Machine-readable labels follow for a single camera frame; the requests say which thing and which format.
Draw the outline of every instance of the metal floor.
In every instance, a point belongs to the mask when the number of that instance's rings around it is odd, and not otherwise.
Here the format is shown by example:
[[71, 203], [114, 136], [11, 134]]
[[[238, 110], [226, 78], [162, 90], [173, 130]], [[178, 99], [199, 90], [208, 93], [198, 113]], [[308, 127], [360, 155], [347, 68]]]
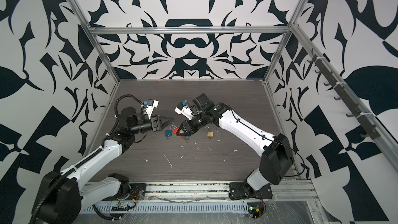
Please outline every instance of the metal floor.
[[[179, 126], [185, 117], [174, 109], [178, 102], [205, 93], [215, 104], [228, 104], [245, 120], [266, 132], [277, 135], [279, 130], [271, 112], [266, 92], [260, 81], [137, 81], [122, 80], [107, 112], [93, 148], [112, 128], [115, 118], [113, 105], [124, 94], [133, 94], [145, 101], [154, 99], [159, 106], [152, 115], [173, 116]], [[124, 107], [140, 106], [131, 98], [119, 103]], [[164, 131], [149, 132], [140, 143], [133, 144], [122, 156], [114, 159], [98, 172], [91, 181], [101, 181], [111, 173], [120, 173], [130, 181], [215, 181], [244, 180], [259, 166], [260, 157], [247, 144], [223, 129], [209, 125], [214, 138], [208, 139], [204, 128], [188, 142], [176, 136], [166, 139]]]

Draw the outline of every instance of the robotic arm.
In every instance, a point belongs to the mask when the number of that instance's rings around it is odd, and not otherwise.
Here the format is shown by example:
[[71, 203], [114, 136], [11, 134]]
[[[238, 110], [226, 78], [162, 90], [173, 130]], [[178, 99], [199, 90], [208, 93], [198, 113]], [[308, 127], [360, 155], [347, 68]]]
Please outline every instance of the robotic arm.
[[[117, 104], [125, 97], [132, 97], [141, 103], [141, 112], [137, 113], [135, 108], [127, 107], [118, 114]], [[102, 199], [127, 196], [129, 179], [117, 173], [109, 175], [101, 182], [87, 186], [85, 184], [105, 165], [127, 151], [133, 143], [141, 142], [142, 139], [135, 140], [135, 134], [158, 132], [173, 122], [171, 117], [152, 117], [152, 111], [157, 106], [158, 101], [141, 102], [132, 95], [117, 99], [117, 121], [102, 140], [102, 144], [71, 167], [60, 173], [49, 172], [43, 177], [29, 223], [35, 223], [36, 218], [40, 218], [47, 223], [70, 224], [80, 211]]]
[[242, 119], [230, 106], [222, 102], [214, 104], [202, 93], [192, 100], [195, 106], [186, 101], [178, 103], [175, 112], [188, 118], [181, 123], [177, 136], [191, 136], [207, 124], [215, 124], [247, 143], [261, 157], [260, 166], [243, 182], [245, 197], [252, 197], [265, 185], [279, 184], [293, 164], [293, 153], [287, 138], [267, 133]]

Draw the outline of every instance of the scratch mark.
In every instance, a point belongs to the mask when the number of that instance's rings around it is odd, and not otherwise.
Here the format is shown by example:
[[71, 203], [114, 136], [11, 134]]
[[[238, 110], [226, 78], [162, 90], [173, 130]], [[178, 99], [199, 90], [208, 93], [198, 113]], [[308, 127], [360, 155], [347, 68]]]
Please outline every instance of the scratch mark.
[[167, 162], [169, 162], [170, 168], [172, 168], [172, 164], [170, 163], [169, 159], [166, 157], [166, 155], [163, 155], [163, 156], [167, 159]]

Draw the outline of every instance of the brass padlock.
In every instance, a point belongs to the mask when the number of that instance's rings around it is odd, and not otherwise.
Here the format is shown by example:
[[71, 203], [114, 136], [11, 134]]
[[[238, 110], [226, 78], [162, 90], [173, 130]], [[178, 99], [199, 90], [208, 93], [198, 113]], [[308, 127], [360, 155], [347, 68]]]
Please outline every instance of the brass padlock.
[[207, 128], [208, 128], [208, 129], [207, 129], [207, 131], [208, 131], [208, 132], [207, 132], [207, 137], [208, 137], [208, 138], [212, 138], [214, 133], [213, 133], [213, 132], [209, 132], [209, 131], [210, 131], [210, 127], [207, 127]]

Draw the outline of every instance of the wood grain surface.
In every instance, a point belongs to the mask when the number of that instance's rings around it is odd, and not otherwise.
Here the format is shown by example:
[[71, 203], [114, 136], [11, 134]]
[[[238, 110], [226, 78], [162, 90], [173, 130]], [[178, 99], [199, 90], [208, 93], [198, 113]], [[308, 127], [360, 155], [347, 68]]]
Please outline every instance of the wood grain surface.
[[[192, 99], [201, 93], [215, 104], [223, 102], [230, 105], [241, 117], [262, 130], [274, 135], [279, 133], [260, 81], [123, 80], [93, 147], [97, 148], [105, 133], [112, 128], [115, 122], [113, 105], [118, 97], [133, 94], [142, 101], [158, 100], [159, 106], [152, 115], [172, 116], [174, 124], [179, 126], [186, 118], [174, 112], [177, 103], [187, 100], [193, 104]], [[119, 112], [125, 107], [140, 109], [131, 98], [120, 101]], [[133, 144], [91, 181], [101, 181], [113, 172], [125, 175], [131, 181], [243, 180], [259, 166], [260, 157], [246, 143], [215, 125], [209, 127], [214, 138], [208, 139], [205, 128], [201, 128], [188, 142], [174, 133], [168, 140], [164, 130], [149, 132], [142, 142]]]

